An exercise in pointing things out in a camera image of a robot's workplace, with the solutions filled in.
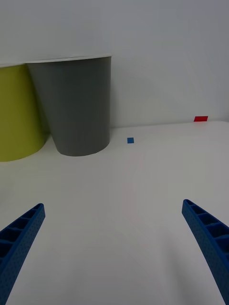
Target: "wall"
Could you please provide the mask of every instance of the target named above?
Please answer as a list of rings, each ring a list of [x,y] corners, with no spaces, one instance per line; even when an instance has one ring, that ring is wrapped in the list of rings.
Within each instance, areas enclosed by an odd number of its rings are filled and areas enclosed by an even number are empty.
[[[112,125],[229,116],[228,0],[7,0],[0,62],[113,54]]]

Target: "floor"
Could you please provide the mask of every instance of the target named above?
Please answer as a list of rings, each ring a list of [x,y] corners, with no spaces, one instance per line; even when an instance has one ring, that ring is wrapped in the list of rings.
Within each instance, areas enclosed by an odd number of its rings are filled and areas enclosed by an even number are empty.
[[[86,157],[50,138],[0,163],[0,229],[46,211],[7,305],[223,305],[181,208],[188,198],[229,225],[228,197],[227,122],[115,129]]]

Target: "yellow bin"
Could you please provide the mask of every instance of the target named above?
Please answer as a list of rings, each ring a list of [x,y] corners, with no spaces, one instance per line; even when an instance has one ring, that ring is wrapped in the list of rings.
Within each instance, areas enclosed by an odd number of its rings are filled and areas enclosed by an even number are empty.
[[[0,162],[44,145],[35,91],[26,65],[0,67]]]

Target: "gray bin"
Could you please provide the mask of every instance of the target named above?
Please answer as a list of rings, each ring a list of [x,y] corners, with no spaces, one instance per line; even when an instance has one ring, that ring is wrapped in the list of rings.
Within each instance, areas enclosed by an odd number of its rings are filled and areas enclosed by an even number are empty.
[[[110,141],[111,56],[27,63],[57,150],[84,156]]]

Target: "blue plastic piece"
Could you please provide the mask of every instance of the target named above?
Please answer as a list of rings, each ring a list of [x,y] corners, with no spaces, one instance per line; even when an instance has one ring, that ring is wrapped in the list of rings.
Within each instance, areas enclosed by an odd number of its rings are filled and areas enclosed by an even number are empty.
[[[182,214],[209,265],[226,305],[229,305],[229,228],[217,218],[184,200]]]
[[[127,138],[127,144],[133,144],[134,142],[134,138]]]
[[[0,305],[6,304],[44,218],[40,203],[0,231]]]

